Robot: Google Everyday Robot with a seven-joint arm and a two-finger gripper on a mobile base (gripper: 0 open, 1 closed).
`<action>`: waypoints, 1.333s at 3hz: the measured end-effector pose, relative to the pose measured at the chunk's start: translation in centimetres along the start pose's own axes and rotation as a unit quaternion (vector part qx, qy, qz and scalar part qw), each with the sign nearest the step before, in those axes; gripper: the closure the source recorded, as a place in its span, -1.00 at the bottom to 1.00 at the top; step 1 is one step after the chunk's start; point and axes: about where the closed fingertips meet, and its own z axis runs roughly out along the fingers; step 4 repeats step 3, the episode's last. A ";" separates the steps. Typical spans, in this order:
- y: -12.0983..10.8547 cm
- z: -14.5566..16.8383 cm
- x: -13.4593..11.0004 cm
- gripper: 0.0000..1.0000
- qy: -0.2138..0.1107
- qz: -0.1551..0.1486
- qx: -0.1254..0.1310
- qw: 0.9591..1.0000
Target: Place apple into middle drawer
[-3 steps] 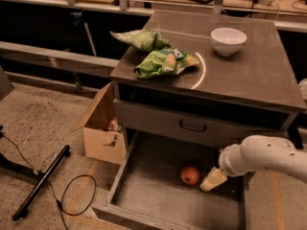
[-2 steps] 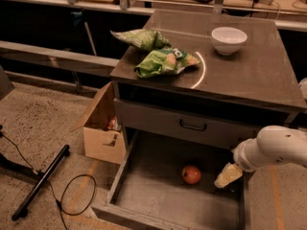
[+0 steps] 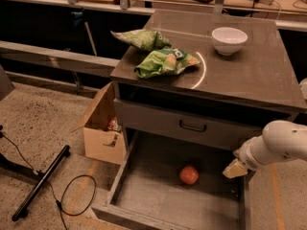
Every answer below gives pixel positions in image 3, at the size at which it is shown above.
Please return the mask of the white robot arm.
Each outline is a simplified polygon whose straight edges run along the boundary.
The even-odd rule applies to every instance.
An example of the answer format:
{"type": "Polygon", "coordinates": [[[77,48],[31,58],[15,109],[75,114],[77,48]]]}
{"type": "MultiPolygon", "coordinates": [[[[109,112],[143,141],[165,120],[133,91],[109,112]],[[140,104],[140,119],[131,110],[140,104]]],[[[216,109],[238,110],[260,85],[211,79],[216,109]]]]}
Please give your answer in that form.
{"type": "Polygon", "coordinates": [[[307,126],[288,121],[273,121],[233,151],[235,159],[224,169],[227,178],[244,176],[273,163],[307,160],[307,126]]]}

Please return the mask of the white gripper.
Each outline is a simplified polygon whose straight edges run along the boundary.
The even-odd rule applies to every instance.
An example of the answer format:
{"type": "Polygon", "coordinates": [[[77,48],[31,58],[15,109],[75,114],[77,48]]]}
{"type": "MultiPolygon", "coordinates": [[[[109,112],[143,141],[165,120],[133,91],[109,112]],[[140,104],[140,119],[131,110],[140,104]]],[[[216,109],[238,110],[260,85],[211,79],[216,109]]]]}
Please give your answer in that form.
{"type": "Polygon", "coordinates": [[[223,171],[229,179],[244,176],[248,169],[256,171],[265,165],[265,143],[261,136],[246,140],[241,147],[233,151],[236,157],[223,171]]]}

